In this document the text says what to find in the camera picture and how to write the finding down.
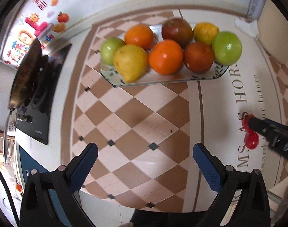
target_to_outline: stove knob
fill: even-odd
[[[18,121],[21,122],[28,122],[28,123],[32,123],[33,122],[33,117],[27,114],[18,114]]]

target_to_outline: gas stove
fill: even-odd
[[[32,97],[17,110],[16,128],[45,145],[48,145],[51,106],[57,82],[70,47],[71,44],[51,57],[42,58]]]

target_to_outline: red cherry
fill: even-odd
[[[259,136],[256,132],[253,133],[246,133],[244,139],[245,145],[249,149],[255,149],[259,142]]]
[[[248,114],[242,119],[242,126],[244,127],[246,132],[253,133],[253,130],[249,129],[248,120],[250,117],[255,117],[253,114]]]

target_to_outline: checkered pattern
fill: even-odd
[[[182,212],[190,145],[187,83],[114,88],[99,74],[98,50],[105,38],[172,16],[156,11],[100,26],[76,100],[72,156],[89,142],[99,148],[83,190],[131,208]]]
[[[279,90],[283,96],[283,106],[286,118],[285,125],[288,126],[288,62],[285,65],[277,63],[272,57],[269,58],[276,80],[278,82]],[[283,171],[281,173],[280,182],[288,175],[288,160],[283,162]]]

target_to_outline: pan handle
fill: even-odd
[[[8,161],[8,150],[9,150],[8,128],[9,128],[9,120],[10,120],[12,112],[13,110],[10,110],[9,115],[6,118],[6,122],[4,125],[4,132],[3,132],[3,157],[4,157],[5,163],[7,163]]]

